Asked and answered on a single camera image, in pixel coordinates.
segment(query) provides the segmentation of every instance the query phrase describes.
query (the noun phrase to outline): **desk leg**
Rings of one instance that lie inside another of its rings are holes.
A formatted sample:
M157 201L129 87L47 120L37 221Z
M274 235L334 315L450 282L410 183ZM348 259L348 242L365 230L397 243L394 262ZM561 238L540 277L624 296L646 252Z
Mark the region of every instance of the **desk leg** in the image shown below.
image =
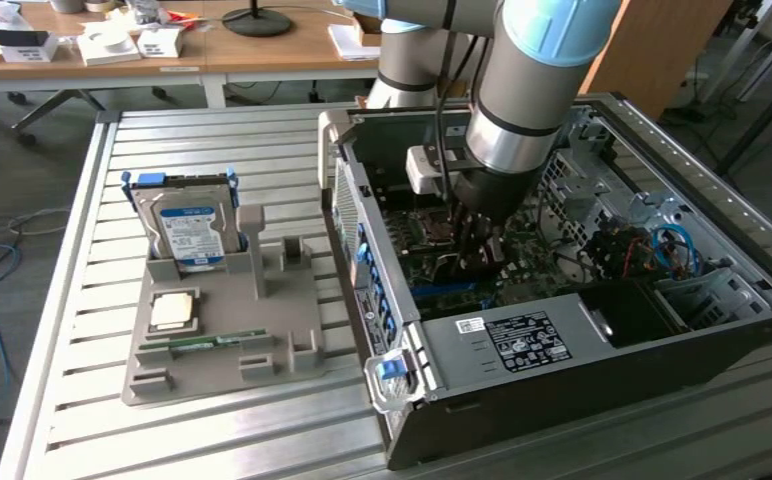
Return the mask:
M209 73L202 76L202 87L205 88L205 99L209 108L226 108L226 75L222 73Z

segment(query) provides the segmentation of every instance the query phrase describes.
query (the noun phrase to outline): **hard drive label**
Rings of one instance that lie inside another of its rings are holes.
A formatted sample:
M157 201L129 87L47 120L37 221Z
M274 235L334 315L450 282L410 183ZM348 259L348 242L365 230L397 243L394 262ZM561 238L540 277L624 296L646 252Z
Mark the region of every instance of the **hard drive label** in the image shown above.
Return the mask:
M573 358L546 312L488 321L486 326L505 368L512 372Z
M173 257L185 265L210 265L223 259L221 233L211 228L217 220L213 207L161 210Z

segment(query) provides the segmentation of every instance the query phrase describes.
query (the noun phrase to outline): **wooden cabinet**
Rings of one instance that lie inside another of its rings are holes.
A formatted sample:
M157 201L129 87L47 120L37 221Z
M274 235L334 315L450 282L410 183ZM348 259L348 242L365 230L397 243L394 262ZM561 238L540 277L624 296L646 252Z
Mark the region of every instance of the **wooden cabinet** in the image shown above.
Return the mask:
M624 0L582 93L621 92L657 118L733 0Z

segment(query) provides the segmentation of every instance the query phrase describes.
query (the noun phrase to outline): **red wire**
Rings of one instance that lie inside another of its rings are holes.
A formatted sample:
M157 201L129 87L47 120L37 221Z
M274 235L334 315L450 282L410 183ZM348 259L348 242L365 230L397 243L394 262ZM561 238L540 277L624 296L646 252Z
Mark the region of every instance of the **red wire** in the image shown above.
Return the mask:
M641 242L640 238L633 238L632 242L629 242L629 249L626 250L626 260L624 261L624 277L626 278L626 275L629 275L629 262L632 260L632 251L636 248L636 242Z

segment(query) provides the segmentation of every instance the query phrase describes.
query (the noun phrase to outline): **barcode sticker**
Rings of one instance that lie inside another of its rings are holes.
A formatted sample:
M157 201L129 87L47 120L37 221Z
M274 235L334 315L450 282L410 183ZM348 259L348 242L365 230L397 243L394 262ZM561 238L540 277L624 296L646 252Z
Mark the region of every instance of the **barcode sticker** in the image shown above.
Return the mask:
M461 334L484 331L484 318L481 317L457 320L454 324L457 325L457 331L461 332Z

